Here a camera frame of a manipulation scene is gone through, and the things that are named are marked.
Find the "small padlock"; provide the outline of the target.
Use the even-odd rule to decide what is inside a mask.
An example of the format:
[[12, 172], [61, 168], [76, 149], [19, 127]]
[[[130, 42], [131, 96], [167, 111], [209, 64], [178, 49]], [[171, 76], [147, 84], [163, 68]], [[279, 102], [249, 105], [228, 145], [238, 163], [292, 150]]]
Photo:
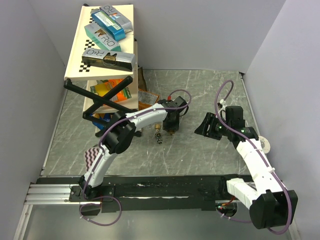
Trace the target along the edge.
[[162, 134], [160, 132], [157, 132], [155, 134], [155, 138], [158, 144], [162, 144], [163, 143], [163, 139], [162, 139]]

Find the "brass padlock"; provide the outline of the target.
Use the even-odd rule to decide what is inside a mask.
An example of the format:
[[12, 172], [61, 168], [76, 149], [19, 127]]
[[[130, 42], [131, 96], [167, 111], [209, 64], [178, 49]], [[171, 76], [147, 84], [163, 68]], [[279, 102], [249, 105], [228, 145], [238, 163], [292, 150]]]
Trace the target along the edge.
[[155, 129], [157, 132], [159, 132], [159, 131], [161, 130], [161, 123], [160, 123], [160, 122], [156, 123], [156, 124], [154, 125], [154, 129]]

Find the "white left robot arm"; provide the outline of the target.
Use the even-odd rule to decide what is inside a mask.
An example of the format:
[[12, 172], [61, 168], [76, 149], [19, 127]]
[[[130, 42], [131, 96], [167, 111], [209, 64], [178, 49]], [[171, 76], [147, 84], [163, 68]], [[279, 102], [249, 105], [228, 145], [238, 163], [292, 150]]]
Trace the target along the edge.
[[188, 107], [186, 100], [178, 96], [175, 100], [162, 99], [136, 112], [116, 112], [98, 146], [84, 153], [86, 173], [79, 180], [81, 195], [87, 201], [93, 201], [98, 197], [98, 187], [102, 185], [107, 170], [114, 159], [129, 148], [138, 130], [168, 121], [169, 130], [173, 131], [179, 127], [180, 113]]

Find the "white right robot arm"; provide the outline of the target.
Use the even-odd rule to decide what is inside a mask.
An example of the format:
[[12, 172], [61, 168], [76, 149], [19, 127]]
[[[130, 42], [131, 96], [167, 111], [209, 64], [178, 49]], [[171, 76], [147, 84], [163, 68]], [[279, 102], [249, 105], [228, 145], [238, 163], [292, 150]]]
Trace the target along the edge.
[[257, 229], [288, 228], [293, 221], [298, 203], [294, 190], [288, 190], [271, 167], [255, 129], [246, 126], [241, 106], [227, 106], [225, 118], [207, 112], [195, 134], [233, 144], [244, 160], [254, 182], [249, 186], [240, 177], [226, 177], [218, 187], [223, 199], [232, 196], [240, 200], [249, 210], [251, 222]]

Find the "orange Kettle chips bag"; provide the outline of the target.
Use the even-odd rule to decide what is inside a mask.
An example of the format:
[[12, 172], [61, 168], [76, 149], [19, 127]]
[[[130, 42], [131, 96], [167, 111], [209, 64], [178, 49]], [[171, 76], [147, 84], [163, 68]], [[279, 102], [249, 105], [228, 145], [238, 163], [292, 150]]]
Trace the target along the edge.
[[142, 89], [138, 89], [138, 110], [144, 110], [151, 106], [153, 106], [155, 103], [159, 100], [159, 95], [148, 92]]

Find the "white tape roll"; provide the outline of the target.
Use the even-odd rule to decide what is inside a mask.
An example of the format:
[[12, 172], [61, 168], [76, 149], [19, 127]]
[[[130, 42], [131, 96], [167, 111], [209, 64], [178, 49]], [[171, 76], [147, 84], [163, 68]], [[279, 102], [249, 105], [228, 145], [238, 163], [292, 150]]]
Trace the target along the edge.
[[262, 147], [262, 151], [264, 152], [264, 154], [268, 154], [271, 150], [271, 145], [270, 142], [263, 136], [259, 135], [259, 141]]

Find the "cream two-tier shelf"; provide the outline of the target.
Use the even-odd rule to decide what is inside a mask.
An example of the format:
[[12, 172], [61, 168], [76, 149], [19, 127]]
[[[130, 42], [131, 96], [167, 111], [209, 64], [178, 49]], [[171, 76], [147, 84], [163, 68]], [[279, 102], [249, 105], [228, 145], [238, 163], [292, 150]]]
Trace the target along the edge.
[[139, 108], [138, 56], [133, 30], [127, 31], [120, 14], [128, 23], [134, 19], [134, 7], [105, 4], [81, 9], [75, 37], [64, 76], [65, 88], [85, 97], [83, 111], [115, 91], [94, 113], [132, 113]]

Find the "orange sponge package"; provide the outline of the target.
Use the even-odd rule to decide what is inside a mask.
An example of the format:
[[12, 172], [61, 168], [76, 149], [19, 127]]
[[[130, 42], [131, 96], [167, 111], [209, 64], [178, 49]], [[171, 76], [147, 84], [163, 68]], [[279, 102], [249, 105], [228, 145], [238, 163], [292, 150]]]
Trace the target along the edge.
[[[98, 80], [97, 84], [94, 84], [90, 87], [90, 91], [100, 97], [103, 97], [109, 91], [111, 91], [115, 86], [121, 83], [123, 79], [107, 79], [107, 80]], [[131, 99], [132, 95], [128, 87], [125, 87], [110, 100], [112, 102], [118, 103], [128, 99]]]

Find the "dark grey R&O box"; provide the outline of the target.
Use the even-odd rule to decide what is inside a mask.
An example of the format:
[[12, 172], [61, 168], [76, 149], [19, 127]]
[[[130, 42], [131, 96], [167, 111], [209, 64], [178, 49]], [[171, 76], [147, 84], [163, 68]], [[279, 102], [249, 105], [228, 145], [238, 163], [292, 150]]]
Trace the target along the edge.
[[136, 64], [134, 53], [88, 48], [82, 54], [82, 62], [93, 67], [132, 72]]

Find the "teal R&O box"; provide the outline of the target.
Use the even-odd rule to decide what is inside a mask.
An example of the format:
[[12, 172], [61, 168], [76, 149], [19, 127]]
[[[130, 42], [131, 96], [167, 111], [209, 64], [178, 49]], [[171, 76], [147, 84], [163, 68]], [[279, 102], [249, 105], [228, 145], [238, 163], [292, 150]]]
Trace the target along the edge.
[[93, 22], [84, 27], [86, 35], [96, 43], [96, 45], [107, 51], [121, 52], [120, 44], [102, 27]]

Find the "blue foil box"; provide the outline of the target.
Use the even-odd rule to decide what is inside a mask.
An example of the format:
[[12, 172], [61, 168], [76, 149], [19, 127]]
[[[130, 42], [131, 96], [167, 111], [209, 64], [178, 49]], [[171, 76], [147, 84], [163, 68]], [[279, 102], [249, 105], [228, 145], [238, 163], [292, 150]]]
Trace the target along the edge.
[[126, 38], [124, 29], [102, 10], [91, 14], [92, 19], [117, 42]]

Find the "silver R&O box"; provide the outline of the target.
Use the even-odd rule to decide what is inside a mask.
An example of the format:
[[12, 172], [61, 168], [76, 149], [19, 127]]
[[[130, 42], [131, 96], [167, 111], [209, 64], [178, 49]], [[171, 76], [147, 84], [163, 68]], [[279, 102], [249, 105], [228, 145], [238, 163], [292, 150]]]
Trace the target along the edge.
[[103, 5], [100, 6], [99, 9], [111, 17], [120, 27], [122, 27], [125, 33], [134, 30], [132, 22], [112, 5]]

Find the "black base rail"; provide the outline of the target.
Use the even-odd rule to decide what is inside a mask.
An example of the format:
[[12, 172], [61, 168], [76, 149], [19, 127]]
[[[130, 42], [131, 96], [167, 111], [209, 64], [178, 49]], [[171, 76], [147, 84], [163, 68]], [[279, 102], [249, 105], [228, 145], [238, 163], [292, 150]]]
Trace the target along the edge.
[[98, 203], [102, 213], [148, 210], [215, 211], [216, 203], [229, 201], [227, 175], [106, 176], [100, 186], [84, 187], [80, 179], [71, 187], [70, 202]]

